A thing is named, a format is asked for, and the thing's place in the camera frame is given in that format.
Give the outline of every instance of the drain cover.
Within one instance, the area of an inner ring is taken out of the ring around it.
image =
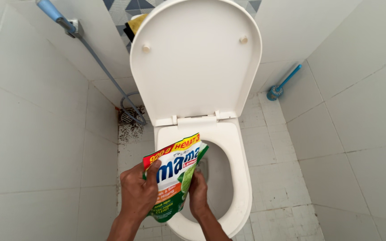
[[[133,115],[133,112],[132,111],[127,111],[131,116],[134,116]],[[126,112],[123,112],[123,114],[121,114],[121,117],[120,117],[120,120],[121,120],[121,123],[123,124],[129,124],[131,123],[133,120],[132,118],[130,118]]]

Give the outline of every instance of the brand logo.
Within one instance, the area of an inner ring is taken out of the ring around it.
[[[161,165],[156,175],[157,183],[160,183],[160,181],[163,181],[166,178],[173,177],[174,173],[176,175],[181,171],[181,169],[195,163],[198,153],[199,148],[196,148],[196,150],[190,151],[185,156],[176,157],[174,163],[169,161],[166,165]]]

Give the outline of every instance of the toilet brush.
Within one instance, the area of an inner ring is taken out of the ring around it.
[[[284,82],[282,82],[282,84],[280,86],[272,86],[271,87],[271,90],[268,92],[268,94],[266,95],[268,97],[268,100],[271,100],[271,101],[274,101],[276,100],[279,96],[282,95],[282,93],[284,92],[284,90],[282,89],[282,86],[284,86],[288,80],[291,79],[291,77],[293,77],[294,74],[296,74],[296,72],[302,67],[301,64],[299,64],[294,70],[293,72],[287,77],[287,79],[284,80]]]

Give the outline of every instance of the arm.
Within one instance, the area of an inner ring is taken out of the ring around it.
[[[206,200],[208,186],[201,172],[195,171],[190,184],[190,211],[202,228],[207,241],[229,241],[230,239],[221,228],[211,212]]]
[[[121,173],[121,211],[111,226],[107,241],[132,241],[135,238],[142,220],[156,203],[156,174],[160,164],[157,160],[151,165],[147,180],[142,179],[142,163]]]

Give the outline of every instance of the toilet bowl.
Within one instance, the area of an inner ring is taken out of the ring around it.
[[[144,19],[130,52],[156,150],[198,132],[210,143],[208,203],[230,238],[251,210],[238,117],[261,53],[257,25],[230,0],[165,1]],[[175,214],[169,227],[184,240],[204,241],[188,211]]]

